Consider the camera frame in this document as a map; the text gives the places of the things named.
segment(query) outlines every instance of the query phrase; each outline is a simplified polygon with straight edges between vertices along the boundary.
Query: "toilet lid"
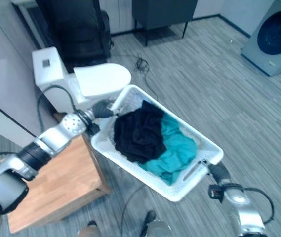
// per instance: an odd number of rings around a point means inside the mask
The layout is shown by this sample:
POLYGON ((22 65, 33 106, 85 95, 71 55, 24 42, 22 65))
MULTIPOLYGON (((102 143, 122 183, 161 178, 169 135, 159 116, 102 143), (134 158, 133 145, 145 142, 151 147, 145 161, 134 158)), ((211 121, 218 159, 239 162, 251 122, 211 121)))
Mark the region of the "toilet lid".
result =
POLYGON ((108 94, 122 90, 130 83, 129 70, 116 63, 73 68, 84 97, 108 94))

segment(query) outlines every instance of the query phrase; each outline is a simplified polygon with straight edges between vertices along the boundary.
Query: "white wall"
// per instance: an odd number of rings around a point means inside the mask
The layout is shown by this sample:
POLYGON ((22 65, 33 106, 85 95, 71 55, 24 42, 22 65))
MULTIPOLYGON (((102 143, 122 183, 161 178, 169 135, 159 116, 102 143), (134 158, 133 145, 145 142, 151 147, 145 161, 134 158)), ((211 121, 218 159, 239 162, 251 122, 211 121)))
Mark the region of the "white wall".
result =
MULTIPOLYGON (((0 109, 38 135, 37 88, 31 58, 34 49, 9 0, 0 0, 0 109)), ((42 115, 47 126, 56 124, 47 110, 42 115)))
POLYGON ((251 35, 272 3, 273 0, 225 0, 220 14, 251 35))
MULTIPOLYGON (((198 0, 193 18, 219 14, 224 1, 198 0)), ((101 9, 109 15, 111 33, 130 31, 134 28, 131 2, 132 0, 100 0, 101 9)))
POLYGON ((193 19, 219 14, 224 2, 225 0, 198 0, 193 19))
POLYGON ((24 147, 33 141, 34 137, 0 112, 0 135, 24 147))

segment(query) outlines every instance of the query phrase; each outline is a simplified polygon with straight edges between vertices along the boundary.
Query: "black cabinet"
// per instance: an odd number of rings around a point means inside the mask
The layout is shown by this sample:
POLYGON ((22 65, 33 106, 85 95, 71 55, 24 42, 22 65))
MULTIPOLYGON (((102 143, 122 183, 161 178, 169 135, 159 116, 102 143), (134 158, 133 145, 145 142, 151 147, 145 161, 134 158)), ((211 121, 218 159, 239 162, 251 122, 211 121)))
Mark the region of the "black cabinet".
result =
POLYGON ((132 16, 135 28, 139 22, 146 31, 146 46, 148 43, 148 30, 184 23, 182 37, 186 27, 193 18, 198 0, 132 0, 132 16))

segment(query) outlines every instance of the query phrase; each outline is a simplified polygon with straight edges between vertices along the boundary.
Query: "white toilet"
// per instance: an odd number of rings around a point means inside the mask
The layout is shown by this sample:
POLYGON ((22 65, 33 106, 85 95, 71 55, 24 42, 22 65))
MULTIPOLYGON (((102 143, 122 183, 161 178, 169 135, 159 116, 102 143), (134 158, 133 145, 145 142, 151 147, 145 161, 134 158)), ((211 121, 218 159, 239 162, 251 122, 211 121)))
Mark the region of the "white toilet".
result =
MULTIPOLYGON (((55 47, 32 53, 35 84, 44 91, 50 85, 64 87, 72 96, 77 109, 88 109, 106 98, 115 99, 130 83, 127 68, 115 63, 77 67, 69 74, 55 47)), ((73 109, 66 92, 53 88, 45 96, 58 112, 72 113, 73 109)))

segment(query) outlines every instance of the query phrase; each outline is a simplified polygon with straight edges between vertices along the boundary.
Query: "washing machine door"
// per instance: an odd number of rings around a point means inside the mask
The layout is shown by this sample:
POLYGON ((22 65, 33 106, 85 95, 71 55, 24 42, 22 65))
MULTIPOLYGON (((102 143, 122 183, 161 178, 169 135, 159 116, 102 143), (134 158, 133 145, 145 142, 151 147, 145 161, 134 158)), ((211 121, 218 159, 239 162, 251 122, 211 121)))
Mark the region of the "washing machine door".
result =
POLYGON ((270 16, 258 33, 258 46, 267 54, 281 54, 281 11, 270 16))

